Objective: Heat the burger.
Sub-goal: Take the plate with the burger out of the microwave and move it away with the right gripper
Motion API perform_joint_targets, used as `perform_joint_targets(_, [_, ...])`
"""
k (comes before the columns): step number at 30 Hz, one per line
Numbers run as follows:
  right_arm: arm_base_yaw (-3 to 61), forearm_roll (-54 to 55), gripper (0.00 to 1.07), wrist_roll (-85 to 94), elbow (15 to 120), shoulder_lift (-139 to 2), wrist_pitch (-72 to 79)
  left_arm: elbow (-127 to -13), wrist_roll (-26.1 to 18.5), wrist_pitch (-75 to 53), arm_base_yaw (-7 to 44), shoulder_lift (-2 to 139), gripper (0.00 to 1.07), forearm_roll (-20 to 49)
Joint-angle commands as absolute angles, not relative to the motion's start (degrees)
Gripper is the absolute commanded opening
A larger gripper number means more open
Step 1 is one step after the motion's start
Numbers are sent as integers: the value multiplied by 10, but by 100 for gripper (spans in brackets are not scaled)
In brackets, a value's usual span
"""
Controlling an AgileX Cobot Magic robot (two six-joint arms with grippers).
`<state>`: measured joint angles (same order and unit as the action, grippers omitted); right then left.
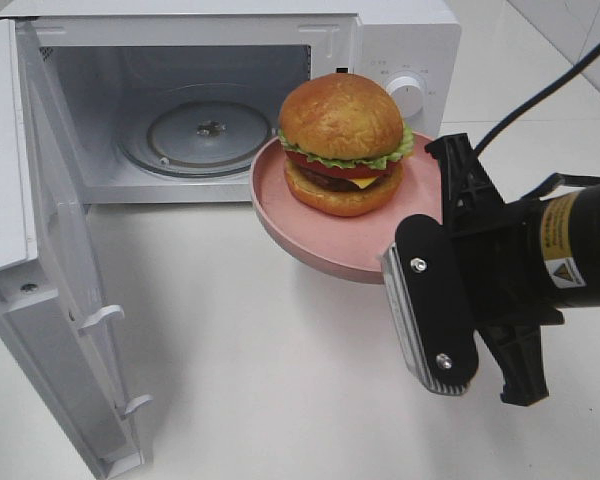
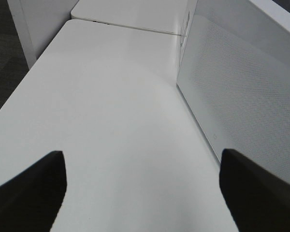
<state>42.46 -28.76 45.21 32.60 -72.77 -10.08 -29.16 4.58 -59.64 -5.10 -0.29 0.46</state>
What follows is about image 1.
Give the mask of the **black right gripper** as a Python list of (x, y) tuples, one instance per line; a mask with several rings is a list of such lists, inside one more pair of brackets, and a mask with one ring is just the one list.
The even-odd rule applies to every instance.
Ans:
[(549, 396), (540, 325), (563, 323), (563, 308), (600, 307), (600, 182), (505, 203), (466, 133), (425, 151), (473, 322), (502, 373), (500, 400), (531, 406)]

